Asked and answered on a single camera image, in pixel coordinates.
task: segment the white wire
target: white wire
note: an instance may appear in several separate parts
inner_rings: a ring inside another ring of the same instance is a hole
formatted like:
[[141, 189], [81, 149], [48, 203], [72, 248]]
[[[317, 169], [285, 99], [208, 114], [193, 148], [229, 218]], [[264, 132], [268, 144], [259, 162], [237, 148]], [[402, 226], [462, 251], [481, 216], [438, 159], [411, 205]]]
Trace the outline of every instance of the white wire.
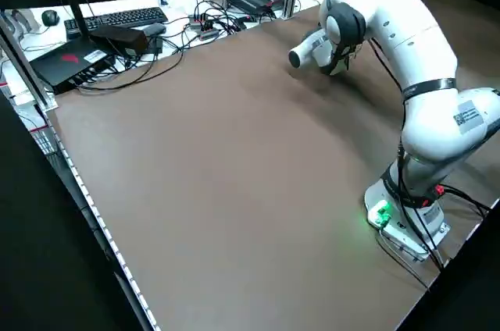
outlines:
[[382, 230], [378, 230], [378, 234], [380, 236], [380, 238], [382, 239], [382, 242], [384, 243], [384, 245], [396, 256], [398, 257], [399, 259], [399, 263], [402, 264], [402, 267], [404, 267], [405, 269], [408, 270], [408, 272], [410, 274], [412, 274], [412, 276], [417, 279], [420, 284], [422, 284], [425, 289], [428, 291], [430, 291], [429, 289], [429, 286], [426, 285], [425, 283], [425, 280], [423, 280], [423, 278], [413, 269], [413, 267], [387, 242], [388, 238], [386, 238], [386, 236], [384, 236], [382, 234]]

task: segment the computer mouse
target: computer mouse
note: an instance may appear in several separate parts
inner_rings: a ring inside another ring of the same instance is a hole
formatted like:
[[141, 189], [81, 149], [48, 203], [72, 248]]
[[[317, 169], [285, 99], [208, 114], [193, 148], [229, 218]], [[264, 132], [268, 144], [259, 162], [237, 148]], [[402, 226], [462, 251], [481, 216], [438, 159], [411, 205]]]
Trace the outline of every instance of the computer mouse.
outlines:
[[56, 11], [53, 9], [48, 9], [47, 11], [44, 11], [41, 14], [41, 22], [46, 26], [46, 27], [53, 27], [57, 24], [59, 24], [59, 21], [61, 18], [57, 14]]

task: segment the small red label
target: small red label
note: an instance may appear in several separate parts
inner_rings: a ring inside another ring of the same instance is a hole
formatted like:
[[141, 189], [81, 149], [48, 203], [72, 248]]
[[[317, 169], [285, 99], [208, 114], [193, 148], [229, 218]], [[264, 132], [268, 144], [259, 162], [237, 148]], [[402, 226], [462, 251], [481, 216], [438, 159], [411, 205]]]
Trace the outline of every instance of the small red label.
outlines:
[[73, 62], [76, 64], [78, 64], [79, 62], [78, 57], [74, 54], [64, 54], [63, 56], [61, 56], [61, 60], [63, 60], [64, 62]]

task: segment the white desk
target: white desk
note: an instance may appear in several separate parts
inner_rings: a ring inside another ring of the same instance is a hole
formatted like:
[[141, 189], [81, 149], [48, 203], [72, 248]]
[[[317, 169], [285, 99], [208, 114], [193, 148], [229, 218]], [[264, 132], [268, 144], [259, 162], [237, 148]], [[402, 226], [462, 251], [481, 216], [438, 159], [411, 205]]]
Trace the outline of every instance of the white desk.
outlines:
[[[322, 2], [323, 0], [297, 0], [297, 5], [296, 5], [296, 10], [303, 10], [303, 9], [308, 9], [310, 7], [313, 7], [314, 5], [318, 5], [318, 2]], [[103, 3], [92, 3], [91, 7], [92, 10], [94, 11], [95, 15], [102, 15], [106, 13], [111, 13], [111, 12], [119, 12], [119, 11], [125, 11], [129, 9], [140, 9], [140, 8], [147, 8], [147, 7], [155, 7], [158, 6], [159, 3], [157, 0], [121, 0], [121, 1], [114, 1], [114, 2], [103, 2]], [[191, 15], [196, 6], [196, 0], [170, 0], [168, 6], [163, 6], [162, 10], [166, 14], [167, 18], [169, 19], [170, 24], [166, 25], [166, 36], [172, 35], [172, 34], [177, 34], [180, 33], [184, 25], [188, 23], [188, 19], [184, 20], [178, 20], [175, 21], [175, 19], [179, 18], [184, 18], [188, 15]], [[206, 9], [210, 7], [209, 4], [201, 4], [200, 5], [200, 11], [203, 12]], [[81, 5], [80, 6], [83, 14], [85, 17], [87, 16], [92, 16], [91, 10], [88, 8], [87, 5]], [[24, 39], [21, 41], [21, 45], [23, 48], [25, 48], [26, 51], [25, 55], [28, 58], [28, 60], [36, 59], [37, 57], [43, 55], [44, 53], [50, 51], [51, 49], [55, 48], [58, 45], [61, 45], [62, 43], [66, 42], [66, 32], [64, 29], [64, 20], [71, 19], [71, 11], [69, 6], [58, 6], [58, 7], [51, 7], [51, 8], [41, 8], [41, 9], [33, 9], [33, 13], [35, 18], [40, 18], [41, 14], [47, 10], [47, 9], [54, 9], [60, 16], [60, 22], [57, 26], [51, 27], [48, 29], [45, 33], [41, 35], [36, 35], [36, 34], [25, 34]], [[239, 10], [232, 8], [230, 9], [231, 12], [238, 12]], [[281, 11], [276, 11], [276, 16], [280, 17]], [[259, 25], [259, 23], [248, 23], [247, 27], [253, 27]], [[40, 32], [43, 32], [47, 28], [42, 26], [40, 28]], [[191, 39], [196, 36], [196, 33], [194, 31], [188, 30], [186, 32], [187, 36]], [[169, 38], [174, 44], [181, 46], [182, 40], [180, 38], [180, 35], [176, 37]], [[195, 40], [191, 43], [191, 46], [197, 46], [199, 44], [202, 44], [204, 42]], [[48, 45], [48, 44], [54, 44], [53, 46], [50, 47], [43, 47], [43, 48], [36, 48]], [[168, 55], [171, 55], [173, 52], [173, 48], [169, 47], [168, 45], [165, 45], [162, 51], [162, 54], [160, 55], [160, 58], [167, 57]], [[144, 60], [151, 60], [152, 55], [146, 55], [143, 59]], [[20, 76], [17, 74], [16, 69], [12, 66], [10, 62], [6, 62], [3, 65], [3, 72], [5, 74], [5, 78], [7, 80], [7, 83], [9, 85], [9, 88], [11, 90], [11, 93], [17, 97], [15, 97], [15, 102], [17, 105], [23, 105], [26, 103], [30, 103], [33, 101], [33, 98], [31, 97], [30, 93], [27, 91], [27, 87], [20, 78]], [[38, 120], [36, 116], [31, 116], [33, 117], [32, 120]], [[27, 122], [27, 125], [30, 125], [29, 129], [33, 129], [32, 124], [30, 122]]]

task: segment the label sticker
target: label sticker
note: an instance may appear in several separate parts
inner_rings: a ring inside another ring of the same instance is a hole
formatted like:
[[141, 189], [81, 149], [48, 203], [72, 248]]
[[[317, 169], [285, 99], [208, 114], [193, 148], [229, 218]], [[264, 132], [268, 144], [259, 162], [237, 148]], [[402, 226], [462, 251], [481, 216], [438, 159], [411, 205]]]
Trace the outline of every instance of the label sticker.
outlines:
[[438, 206], [438, 204], [434, 203], [434, 206], [430, 208], [428, 212], [423, 214], [423, 220], [425, 220], [425, 223], [429, 224], [433, 220], [435, 220], [438, 217], [440, 210], [441, 208]]
[[484, 123], [483, 117], [477, 111], [472, 101], [466, 101], [459, 105], [459, 113], [453, 116], [460, 133], [464, 134]]
[[89, 55], [85, 56], [84, 59], [89, 62], [89, 63], [95, 63], [98, 60], [101, 60], [106, 56], [105, 52], [102, 52], [101, 50], [95, 50], [94, 52], [91, 52]]

